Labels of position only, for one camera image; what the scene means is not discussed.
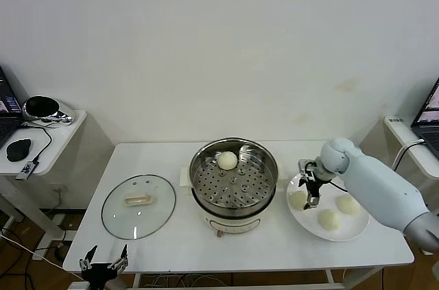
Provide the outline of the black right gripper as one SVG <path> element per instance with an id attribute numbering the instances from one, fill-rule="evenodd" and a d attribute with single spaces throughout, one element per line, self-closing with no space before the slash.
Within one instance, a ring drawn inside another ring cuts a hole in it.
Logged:
<path id="1" fill-rule="evenodd" d="M 323 183 L 321 181 L 306 180 L 305 176 L 301 176 L 298 181 L 298 187 L 301 187 L 303 184 L 306 185 L 307 189 L 307 201 L 303 209 L 316 208 L 320 201 L 320 187 Z"/>

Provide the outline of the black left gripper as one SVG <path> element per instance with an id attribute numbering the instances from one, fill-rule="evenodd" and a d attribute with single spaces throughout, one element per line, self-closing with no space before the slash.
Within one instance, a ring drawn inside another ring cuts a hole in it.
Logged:
<path id="1" fill-rule="evenodd" d="M 124 271 L 128 266 L 128 246 L 124 245 L 120 258 L 113 263 L 93 263 L 93 257 L 97 250 L 97 245 L 86 253 L 85 258 L 79 260 L 82 270 L 82 278 L 89 283 L 91 290 L 103 290 L 106 283 L 115 279 L 117 271 Z"/>

